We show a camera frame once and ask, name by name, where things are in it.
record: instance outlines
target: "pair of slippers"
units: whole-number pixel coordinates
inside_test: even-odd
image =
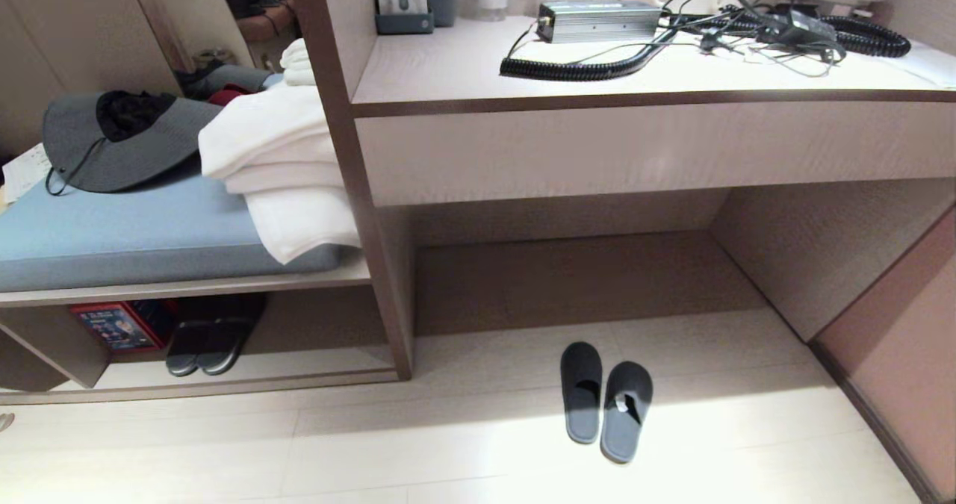
[[[600,355],[590,343],[572,343],[561,355],[564,418],[574,442],[590,444],[598,439],[602,377]],[[626,361],[611,370],[600,428],[601,452],[608,459],[617,463],[634,459],[653,395],[651,376],[641,364]]]
[[[176,377],[198,368],[206,375],[224,374],[239,358],[251,331],[252,321],[243,318],[180,323],[167,351],[167,370]]]

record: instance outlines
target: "white towel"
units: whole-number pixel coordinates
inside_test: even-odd
[[[247,167],[258,167],[260,164],[279,163],[338,163],[335,157],[335,147],[332,145],[331,134],[310,134],[299,140],[291,141],[286,146],[256,155],[246,164]]]
[[[276,188],[345,187],[342,171],[332,163],[282,163],[244,167],[223,180],[229,194],[246,194]]]
[[[316,246],[361,246],[345,190],[283,188],[246,194],[255,230],[266,251],[286,265]]]
[[[282,57],[279,58],[279,65],[283,69],[291,67],[291,63],[294,61],[308,60],[308,51],[305,48],[305,39],[298,38],[296,41],[293,41],[289,44],[284,51],[282,51]]]
[[[282,81],[289,86],[314,86],[315,75],[311,67],[307,69],[285,69]]]
[[[202,174],[224,178],[264,153],[328,133],[315,88],[276,88],[238,96],[199,132]]]

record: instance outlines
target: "white tile floor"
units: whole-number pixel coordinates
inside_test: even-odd
[[[638,457],[564,433],[557,364],[590,341],[656,395]],[[896,503],[918,499],[768,308],[422,337],[416,379],[6,408],[0,502]]]

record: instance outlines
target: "cable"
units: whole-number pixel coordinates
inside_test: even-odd
[[[862,55],[881,56],[886,58],[900,58],[908,54],[912,45],[902,35],[897,34],[881,25],[868,23],[851,17],[823,16],[820,21],[832,25],[836,29],[836,44],[841,49],[850,52],[858,52]],[[707,25],[721,27],[726,25],[727,21],[717,19],[708,21]],[[758,37],[762,21],[751,14],[745,14],[738,19],[738,25],[747,28],[748,32],[729,32],[730,35],[741,35],[741,37]]]
[[[551,63],[512,58],[501,61],[501,75],[522,76],[522,78],[538,78],[543,80],[590,81],[617,78],[631,75],[648,65],[648,62],[663,50],[671,39],[677,35],[676,30],[663,32],[648,44],[638,54],[624,60],[612,63]]]
[[[668,45],[676,45],[672,40],[679,31],[688,31],[690,34],[704,35],[702,28],[708,28],[706,39],[710,39],[707,47],[700,44],[704,51],[712,51],[714,48],[721,47],[728,51],[737,52],[734,45],[744,38],[767,37],[769,41],[774,41],[780,37],[780,28],[782,28],[783,19],[786,20],[789,30],[795,27],[792,13],[776,15],[764,13],[758,10],[758,7],[772,8],[769,4],[763,4],[762,0],[755,0],[752,4],[748,0],[737,0],[741,7],[727,6],[723,8],[723,13],[711,15],[704,18],[697,18],[686,21],[683,15],[684,7],[693,0],[685,0],[675,14],[670,10],[670,4],[674,0],[667,0],[662,6],[662,15],[668,20],[667,25],[663,25],[663,33],[658,35],[653,41],[648,43],[632,43],[620,45],[612,49],[598,52],[580,60],[567,63],[552,63],[525,60],[512,57],[518,49],[519,42],[522,41],[535,28],[537,21],[532,23],[528,30],[523,32],[516,39],[508,51],[508,55],[501,61],[501,75],[520,76],[520,78],[538,78],[545,80],[604,80],[608,78],[617,78],[618,76],[630,75],[638,72],[648,64],[648,61],[658,55]],[[789,0],[789,7],[795,6],[795,0]],[[824,23],[832,25],[836,30],[836,42],[826,39],[819,39],[809,43],[786,45],[767,45],[761,49],[753,49],[753,52],[767,57],[775,64],[782,65],[793,72],[798,72],[805,76],[824,76],[830,72],[834,64],[843,61],[846,58],[846,51],[861,52],[865,55],[877,55],[887,57],[901,57],[909,52],[910,43],[904,37],[896,34],[888,28],[882,28],[880,25],[865,23],[857,19],[846,17],[822,17]],[[740,37],[730,43],[720,41],[723,35]],[[680,45],[692,45],[689,43],[680,43]],[[592,58],[608,54],[608,52],[626,47],[642,46],[643,49],[629,58],[618,62],[586,64]],[[827,64],[827,69],[822,75],[808,75],[808,73],[793,69],[786,65],[785,60],[781,61],[772,56],[763,54],[765,49],[779,47],[795,51],[795,58],[810,54],[819,55],[820,61]]]

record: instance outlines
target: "drawer front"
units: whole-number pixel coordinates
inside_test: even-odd
[[[954,106],[771,102],[356,120],[376,205],[952,177]]]

